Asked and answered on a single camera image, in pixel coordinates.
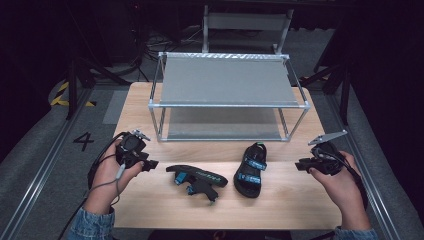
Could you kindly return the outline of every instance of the black controller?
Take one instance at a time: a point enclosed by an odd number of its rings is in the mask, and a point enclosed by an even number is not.
[[[310,168],[315,168],[323,174],[336,175],[343,168],[343,163],[338,159],[344,159],[336,146],[331,142],[317,144],[311,149],[312,158],[302,158],[295,163],[297,170],[309,172]]]
[[[330,174],[331,176],[338,174],[343,167],[346,167],[349,173],[352,174],[361,192],[362,202],[366,209],[368,207],[368,195],[361,176],[349,165],[345,157],[337,150],[336,146],[329,141],[345,134],[347,134],[347,132],[343,130],[341,133],[318,136],[309,143],[309,145],[316,144],[316,146],[311,149],[313,157],[299,159],[299,162],[295,164],[299,171],[307,171],[309,173],[310,168],[315,168],[323,174]]]
[[[116,161],[119,165],[125,164],[125,169],[131,168],[136,163],[143,161],[144,165],[142,168],[142,172],[150,171],[150,169],[155,169],[158,165],[158,161],[155,160],[147,160],[149,157],[148,153],[142,152],[146,147],[146,143],[143,139],[150,141],[148,137],[146,137],[139,130],[134,130],[132,132],[121,132],[117,136],[115,136],[108,145],[103,149],[98,158],[94,161],[93,165],[90,168],[90,171],[87,174],[88,178],[88,188],[91,189],[94,176],[96,175],[97,168],[100,163],[104,160],[101,159],[103,154],[112,145],[115,140],[123,137],[122,141],[116,146]]]

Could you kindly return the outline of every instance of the hand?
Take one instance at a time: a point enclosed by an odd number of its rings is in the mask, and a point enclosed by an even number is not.
[[[96,186],[112,182],[116,179],[116,174],[118,173],[120,166],[116,161],[114,154],[116,151],[116,146],[120,141],[121,140],[115,141],[114,144],[112,144],[102,156],[102,159],[106,159],[99,165],[97,169],[93,180],[92,191],[90,192],[87,201],[84,204],[84,209],[88,212],[94,214],[108,214],[112,201],[122,191],[124,191],[131,179],[136,177],[141,172],[143,162],[139,162],[131,168],[124,170],[121,178],[117,180],[118,190],[116,182],[96,188]]]
[[[359,174],[353,156],[343,151],[340,153]],[[361,193],[352,174],[345,167],[334,176],[324,175],[313,168],[309,170],[309,173],[324,186],[331,200],[339,207],[342,213],[343,229],[367,230],[371,228]]]

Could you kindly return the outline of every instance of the forearm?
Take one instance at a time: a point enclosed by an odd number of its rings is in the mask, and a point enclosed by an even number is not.
[[[110,205],[115,196],[113,194],[108,194],[108,191],[101,190],[105,189],[95,189],[93,192],[90,193],[87,201],[84,204],[84,209],[87,212],[97,215],[105,215],[109,213]]]
[[[367,213],[362,208],[351,208],[341,210],[342,213],[342,229],[346,230],[369,230],[371,224],[369,222]]]

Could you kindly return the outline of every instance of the wooden table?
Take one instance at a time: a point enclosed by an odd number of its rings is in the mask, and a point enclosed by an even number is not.
[[[115,227],[147,229],[333,229],[341,215],[324,188],[311,175],[297,171],[295,162],[311,157],[307,143],[323,134],[313,103],[290,142],[265,142],[266,171],[262,191],[249,199],[237,192],[233,176],[243,153],[253,142],[158,142],[147,103],[151,83],[133,83],[128,92],[115,135],[140,129],[150,137],[144,152],[159,161],[156,169],[143,172],[121,194]],[[174,183],[171,165],[187,164],[218,173],[228,179],[214,187],[219,198],[210,206],[204,194],[187,195],[184,183]]]

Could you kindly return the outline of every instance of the denim sleeve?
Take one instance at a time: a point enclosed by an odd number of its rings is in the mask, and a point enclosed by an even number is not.
[[[340,227],[336,227],[334,230],[336,233],[336,240],[376,240],[378,239],[377,233],[374,229],[370,230],[343,230]]]
[[[106,215],[96,215],[80,208],[69,230],[68,240],[112,240],[115,211],[111,208]]]

